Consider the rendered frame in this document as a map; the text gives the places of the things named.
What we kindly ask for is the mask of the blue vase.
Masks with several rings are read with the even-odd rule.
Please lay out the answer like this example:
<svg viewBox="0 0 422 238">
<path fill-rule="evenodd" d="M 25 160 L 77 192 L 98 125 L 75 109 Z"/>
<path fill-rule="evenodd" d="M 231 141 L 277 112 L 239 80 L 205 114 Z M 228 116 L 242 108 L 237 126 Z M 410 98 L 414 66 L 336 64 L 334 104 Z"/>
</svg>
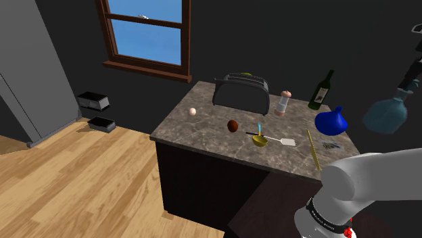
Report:
<svg viewBox="0 0 422 238">
<path fill-rule="evenodd" d="M 316 129 L 327 136 L 336 136 L 346 131 L 348 123 L 342 117 L 342 107 L 337 106 L 333 111 L 321 112 L 314 119 Z"/>
</svg>

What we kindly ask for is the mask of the wooden and clear pepper mill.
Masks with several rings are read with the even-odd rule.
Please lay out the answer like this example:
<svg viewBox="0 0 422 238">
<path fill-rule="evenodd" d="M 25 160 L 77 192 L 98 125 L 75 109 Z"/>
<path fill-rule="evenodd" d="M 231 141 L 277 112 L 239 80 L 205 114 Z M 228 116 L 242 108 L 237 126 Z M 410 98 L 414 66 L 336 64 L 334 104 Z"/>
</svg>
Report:
<svg viewBox="0 0 422 238">
<path fill-rule="evenodd" d="M 283 116 L 285 114 L 285 110 L 287 108 L 287 103 L 289 101 L 289 98 L 291 97 L 291 93 L 289 91 L 282 91 L 281 92 L 281 98 L 275 108 L 274 113 L 277 116 Z"/>
</svg>

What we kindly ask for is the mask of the black box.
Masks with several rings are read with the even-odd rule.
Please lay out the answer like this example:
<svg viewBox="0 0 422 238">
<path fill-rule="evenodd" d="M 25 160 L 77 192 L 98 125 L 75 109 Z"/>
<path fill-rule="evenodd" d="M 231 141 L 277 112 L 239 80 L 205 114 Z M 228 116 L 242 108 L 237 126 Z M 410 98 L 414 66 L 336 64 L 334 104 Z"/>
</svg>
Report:
<svg viewBox="0 0 422 238">
<path fill-rule="evenodd" d="M 92 93 L 87 91 L 78 95 L 76 98 L 78 99 L 78 103 L 82 108 L 88 108 L 101 112 L 110 106 L 108 97 L 99 93 Z"/>
<path fill-rule="evenodd" d="M 87 123 L 89 125 L 89 128 L 105 133 L 110 133 L 116 128 L 116 123 L 113 120 L 102 118 L 99 116 L 90 119 Z"/>
</svg>

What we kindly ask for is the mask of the dark kitchen island cabinet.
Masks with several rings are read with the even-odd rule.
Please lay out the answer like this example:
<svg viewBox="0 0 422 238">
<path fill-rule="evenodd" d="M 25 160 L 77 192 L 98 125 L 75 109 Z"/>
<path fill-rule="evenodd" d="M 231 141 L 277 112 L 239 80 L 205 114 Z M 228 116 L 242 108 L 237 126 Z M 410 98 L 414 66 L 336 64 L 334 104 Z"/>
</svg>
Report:
<svg viewBox="0 0 422 238">
<path fill-rule="evenodd" d="M 328 150 L 314 125 L 317 112 L 305 101 L 290 99 L 287 113 L 263 116 L 212 103 L 214 85 L 197 82 L 151 134 L 156 144 L 164 209 L 215 229 L 224 229 L 270 174 L 304 176 L 320 181 L 310 153 L 310 131 L 320 167 L 355 156 L 358 150 L 346 133 L 332 137 L 343 151 Z M 189 109 L 196 115 L 190 116 Z M 227 123 L 238 123 L 231 133 Z M 275 139 L 294 139 L 296 146 L 267 139 L 255 146 L 246 132 Z"/>
</svg>

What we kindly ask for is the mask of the yellow stick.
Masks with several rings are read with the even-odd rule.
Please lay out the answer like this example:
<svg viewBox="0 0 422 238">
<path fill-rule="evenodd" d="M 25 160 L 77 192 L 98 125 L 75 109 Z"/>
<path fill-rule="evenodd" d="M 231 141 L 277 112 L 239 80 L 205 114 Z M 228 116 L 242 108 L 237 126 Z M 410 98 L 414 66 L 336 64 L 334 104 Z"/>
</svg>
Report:
<svg viewBox="0 0 422 238">
<path fill-rule="evenodd" d="M 312 158 L 313 158 L 313 160 L 314 160 L 314 164 L 315 164 L 315 166 L 316 166 L 316 169 L 317 169 L 318 171 L 320 171 L 320 170 L 321 170 L 321 167 L 320 167 L 319 160 L 318 160 L 318 157 L 317 157 L 317 154 L 316 154 L 316 150 L 315 150 L 315 147 L 314 147 L 314 143 L 313 143 L 313 141 L 312 141 L 312 137 L 311 137 L 311 135 L 310 135 L 310 131 L 307 129 L 307 130 L 306 130 L 306 133 L 307 133 L 307 136 L 308 136 L 308 140 L 309 140 L 309 142 L 310 142 L 310 153 L 311 153 L 311 156 L 312 156 Z"/>
</svg>

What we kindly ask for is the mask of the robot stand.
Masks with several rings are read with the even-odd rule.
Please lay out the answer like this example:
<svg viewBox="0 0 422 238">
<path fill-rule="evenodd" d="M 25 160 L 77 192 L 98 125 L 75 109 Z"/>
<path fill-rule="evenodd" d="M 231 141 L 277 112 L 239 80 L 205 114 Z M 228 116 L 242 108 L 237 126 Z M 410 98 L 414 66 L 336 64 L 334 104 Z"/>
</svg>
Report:
<svg viewBox="0 0 422 238">
<path fill-rule="evenodd" d="M 296 210 L 322 184 L 304 176 L 270 173 L 229 222 L 223 238 L 299 238 Z M 352 219 L 357 238 L 422 238 L 422 201 L 379 201 Z"/>
</svg>

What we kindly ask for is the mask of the green wine bottle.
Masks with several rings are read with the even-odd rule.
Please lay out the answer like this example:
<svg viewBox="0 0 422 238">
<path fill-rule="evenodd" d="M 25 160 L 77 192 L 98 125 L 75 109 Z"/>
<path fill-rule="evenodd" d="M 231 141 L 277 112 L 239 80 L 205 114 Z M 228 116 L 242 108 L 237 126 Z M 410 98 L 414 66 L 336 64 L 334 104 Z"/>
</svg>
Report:
<svg viewBox="0 0 422 238">
<path fill-rule="evenodd" d="M 333 76 L 334 70 L 330 70 L 325 77 L 324 80 L 322 80 L 314 90 L 314 93 L 311 97 L 311 100 L 308 103 L 308 107 L 312 110 L 318 110 L 320 106 L 322 105 L 324 99 L 326 98 L 326 95 L 328 91 L 331 88 L 331 77 Z"/>
</svg>

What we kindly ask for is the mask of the brown framed window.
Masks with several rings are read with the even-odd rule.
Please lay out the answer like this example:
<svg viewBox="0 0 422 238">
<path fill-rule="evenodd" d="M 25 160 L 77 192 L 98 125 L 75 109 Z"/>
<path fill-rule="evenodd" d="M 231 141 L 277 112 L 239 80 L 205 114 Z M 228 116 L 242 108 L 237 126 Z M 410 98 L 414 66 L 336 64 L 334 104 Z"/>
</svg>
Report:
<svg viewBox="0 0 422 238">
<path fill-rule="evenodd" d="M 95 0 L 108 68 L 191 82 L 191 0 Z"/>
</svg>

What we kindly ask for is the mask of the black toaster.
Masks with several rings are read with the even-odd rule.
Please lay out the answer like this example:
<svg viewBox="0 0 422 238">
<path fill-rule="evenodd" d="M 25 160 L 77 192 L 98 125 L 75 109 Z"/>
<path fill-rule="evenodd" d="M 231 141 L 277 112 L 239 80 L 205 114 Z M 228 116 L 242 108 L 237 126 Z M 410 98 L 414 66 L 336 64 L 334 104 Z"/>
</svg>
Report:
<svg viewBox="0 0 422 238">
<path fill-rule="evenodd" d="M 214 105 L 221 105 L 263 116 L 268 114 L 270 97 L 268 83 L 258 76 L 228 73 L 214 79 L 215 90 L 212 98 Z"/>
</svg>

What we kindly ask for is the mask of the grey refrigerator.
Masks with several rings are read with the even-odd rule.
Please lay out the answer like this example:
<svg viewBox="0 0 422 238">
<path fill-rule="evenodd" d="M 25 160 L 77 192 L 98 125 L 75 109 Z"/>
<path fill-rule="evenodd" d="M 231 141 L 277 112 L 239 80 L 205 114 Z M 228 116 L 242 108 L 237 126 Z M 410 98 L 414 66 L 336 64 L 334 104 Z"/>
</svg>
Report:
<svg viewBox="0 0 422 238">
<path fill-rule="evenodd" d="M 80 117 L 35 0 L 0 0 L 0 135 L 34 147 Z"/>
</svg>

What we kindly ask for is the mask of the pale blue glass bottle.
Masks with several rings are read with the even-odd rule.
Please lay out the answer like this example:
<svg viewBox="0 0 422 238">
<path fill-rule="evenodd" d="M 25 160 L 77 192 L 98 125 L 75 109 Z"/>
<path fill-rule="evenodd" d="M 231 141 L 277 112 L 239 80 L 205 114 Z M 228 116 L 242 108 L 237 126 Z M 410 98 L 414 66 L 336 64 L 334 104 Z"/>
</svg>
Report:
<svg viewBox="0 0 422 238">
<path fill-rule="evenodd" d="M 397 88 L 392 98 L 374 103 L 362 119 L 366 128 L 384 135 L 394 134 L 407 119 L 404 101 L 412 94 L 412 90 Z"/>
</svg>

